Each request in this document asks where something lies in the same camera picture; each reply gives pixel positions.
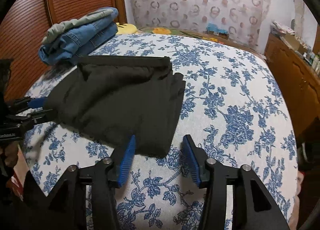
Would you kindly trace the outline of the person's left hand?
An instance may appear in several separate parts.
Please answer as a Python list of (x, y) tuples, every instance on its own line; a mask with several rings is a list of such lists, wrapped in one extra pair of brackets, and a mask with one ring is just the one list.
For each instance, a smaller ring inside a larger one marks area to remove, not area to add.
[(14, 168), (18, 161), (18, 151), (20, 149), (21, 141), (14, 141), (10, 143), (4, 150), (5, 165), (9, 168)]

